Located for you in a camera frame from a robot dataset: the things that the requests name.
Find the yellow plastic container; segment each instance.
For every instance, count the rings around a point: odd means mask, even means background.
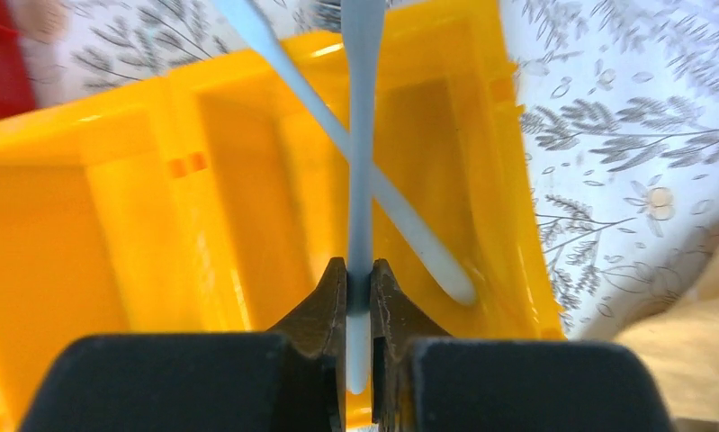
[[[340,37],[285,43],[342,121]],[[390,13],[375,161],[476,285],[461,306],[380,208],[375,253],[456,336],[562,338],[495,2]],[[0,430],[86,334],[263,330],[346,251],[347,163],[256,54],[0,121]],[[347,400],[370,421],[369,392]]]

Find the floral tablecloth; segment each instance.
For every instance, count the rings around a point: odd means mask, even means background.
[[[260,4],[280,36],[304,30],[296,0]],[[210,0],[13,9],[45,106],[244,47]],[[609,338],[672,304],[719,245],[719,0],[500,10],[563,325],[570,338]]]

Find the orange mark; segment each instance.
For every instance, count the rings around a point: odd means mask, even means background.
[[[182,159],[171,159],[168,161],[168,172],[173,178],[181,178],[187,175],[187,167]]]
[[[208,167],[208,162],[205,160],[205,156],[200,151],[194,152],[187,159],[189,159],[190,170],[192,172],[200,171]]]

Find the yellow plastic tray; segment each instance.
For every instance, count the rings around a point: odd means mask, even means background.
[[[335,34],[285,42],[347,119]],[[375,254],[459,337],[562,338],[536,236],[495,2],[390,13],[375,161],[479,300],[436,286],[375,208]],[[0,430],[49,363],[97,332],[263,330],[346,251],[347,163],[250,51],[0,121]],[[369,392],[347,399],[370,421]]]

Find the white patterned fabric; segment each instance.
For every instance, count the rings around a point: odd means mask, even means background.
[[[244,48],[210,0],[60,1],[60,39],[22,42],[44,106]],[[296,0],[260,4],[280,36],[303,28]],[[672,304],[719,244],[719,0],[500,10],[564,329],[609,338]]]

